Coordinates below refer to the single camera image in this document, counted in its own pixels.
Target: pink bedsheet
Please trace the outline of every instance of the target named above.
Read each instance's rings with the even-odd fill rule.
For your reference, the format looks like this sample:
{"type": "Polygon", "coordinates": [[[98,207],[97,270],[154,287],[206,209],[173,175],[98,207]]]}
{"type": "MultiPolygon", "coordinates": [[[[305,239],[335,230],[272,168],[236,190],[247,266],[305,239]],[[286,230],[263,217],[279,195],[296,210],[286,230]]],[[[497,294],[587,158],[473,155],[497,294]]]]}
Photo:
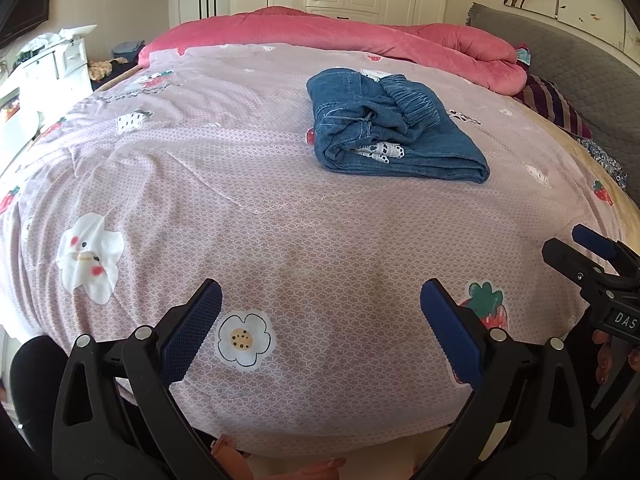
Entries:
{"type": "Polygon", "coordinates": [[[516,65],[516,53],[509,43],[476,28],[447,23],[384,27],[285,7],[183,23],[147,45],[140,54],[140,65],[148,68],[150,56],[160,50],[265,43],[354,50],[404,59],[458,75],[503,95],[516,95],[527,78],[516,65]]]}

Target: patterned bedsheet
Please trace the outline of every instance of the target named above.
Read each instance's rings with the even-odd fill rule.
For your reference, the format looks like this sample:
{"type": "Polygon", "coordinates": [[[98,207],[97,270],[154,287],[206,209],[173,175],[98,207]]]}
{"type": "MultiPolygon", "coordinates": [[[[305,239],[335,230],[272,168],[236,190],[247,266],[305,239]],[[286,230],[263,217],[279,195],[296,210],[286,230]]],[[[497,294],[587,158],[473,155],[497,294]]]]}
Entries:
{"type": "Polygon", "coordinates": [[[423,282],[438,277],[487,326],[542,342],[585,308],[543,264],[543,242],[569,241],[579,222],[627,240],[634,225],[612,183],[539,119],[458,76],[363,52],[156,52],[0,181],[0,322],[70,351],[84,332],[107,340],[155,324],[213,278],[222,314],[171,388],[195,427],[278,456],[448,424],[469,387],[420,312],[423,282]],[[325,171],[306,143],[305,84],[336,66],[429,86],[489,180],[325,171]]]}

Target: bed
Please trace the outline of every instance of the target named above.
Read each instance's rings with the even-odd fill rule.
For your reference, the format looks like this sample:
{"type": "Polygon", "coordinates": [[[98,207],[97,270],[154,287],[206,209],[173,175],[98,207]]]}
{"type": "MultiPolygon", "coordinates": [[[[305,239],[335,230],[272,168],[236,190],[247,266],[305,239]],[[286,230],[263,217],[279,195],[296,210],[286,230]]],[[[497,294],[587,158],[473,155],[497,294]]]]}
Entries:
{"type": "Polygon", "coordinates": [[[629,196],[640,203],[640,75],[598,46],[526,16],[473,4],[468,23],[531,49],[531,72],[552,81],[625,168],[629,196]]]}
{"type": "Polygon", "coordinates": [[[508,95],[524,81],[513,48],[453,30],[258,13],[159,38],[140,70],[78,104],[0,180],[0,322],[69,352],[81,333],[155,324],[214,278],[223,311],[171,388],[195,427],[291,456],[451,423],[470,390],[420,312],[425,280],[541,342],[586,307],[543,265],[545,240],[569,242],[583,223],[640,249],[633,202],[508,95]],[[489,180],[324,170],[306,142],[305,85],[333,67],[428,85],[489,180]]]}

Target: gray headboard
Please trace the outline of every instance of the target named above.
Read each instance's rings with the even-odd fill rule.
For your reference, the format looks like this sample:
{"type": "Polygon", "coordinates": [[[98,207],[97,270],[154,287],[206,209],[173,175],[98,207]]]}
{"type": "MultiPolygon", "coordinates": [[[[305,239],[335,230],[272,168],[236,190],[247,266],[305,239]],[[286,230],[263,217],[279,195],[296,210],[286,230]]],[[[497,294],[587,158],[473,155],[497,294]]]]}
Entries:
{"type": "Polygon", "coordinates": [[[628,173],[640,203],[640,75],[594,44],[546,23],[473,4],[468,25],[531,49],[531,73],[552,81],[594,140],[628,173]]]}

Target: denim jeans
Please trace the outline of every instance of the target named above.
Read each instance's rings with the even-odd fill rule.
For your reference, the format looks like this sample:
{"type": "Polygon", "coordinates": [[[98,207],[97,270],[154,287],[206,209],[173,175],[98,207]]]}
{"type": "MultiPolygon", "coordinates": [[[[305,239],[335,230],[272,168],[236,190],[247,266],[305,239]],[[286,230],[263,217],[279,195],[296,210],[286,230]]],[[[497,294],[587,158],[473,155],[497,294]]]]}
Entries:
{"type": "Polygon", "coordinates": [[[332,68],[306,84],[314,107],[316,157],[328,170],[469,180],[489,177],[473,141],[437,95],[403,75],[379,80],[332,68]]]}

